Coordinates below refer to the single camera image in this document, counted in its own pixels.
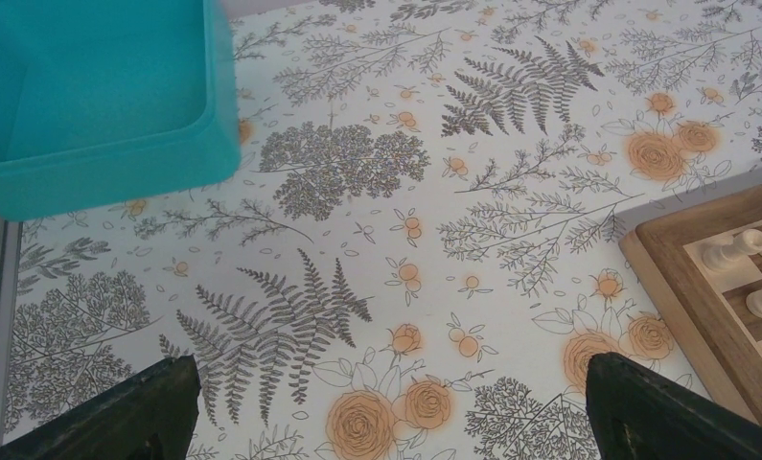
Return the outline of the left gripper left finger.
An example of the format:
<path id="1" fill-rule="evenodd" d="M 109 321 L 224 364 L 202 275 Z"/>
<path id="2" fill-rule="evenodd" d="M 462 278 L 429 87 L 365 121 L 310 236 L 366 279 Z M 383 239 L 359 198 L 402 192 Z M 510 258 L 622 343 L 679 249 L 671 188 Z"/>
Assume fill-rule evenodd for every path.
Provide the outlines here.
<path id="1" fill-rule="evenodd" d="M 0 447 L 0 459 L 184 459 L 200 389 L 193 356 L 164 358 Z"/>

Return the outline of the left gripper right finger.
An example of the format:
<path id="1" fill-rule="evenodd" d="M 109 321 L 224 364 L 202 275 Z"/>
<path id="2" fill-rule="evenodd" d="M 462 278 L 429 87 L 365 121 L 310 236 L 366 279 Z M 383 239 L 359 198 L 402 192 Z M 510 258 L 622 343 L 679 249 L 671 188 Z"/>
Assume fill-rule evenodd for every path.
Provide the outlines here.
<path id="1" fill-rule="evenodd" d="M 588 363 L 586 411 L 603 459 L 762 459 L 762 427 L 618 354 Z"/>

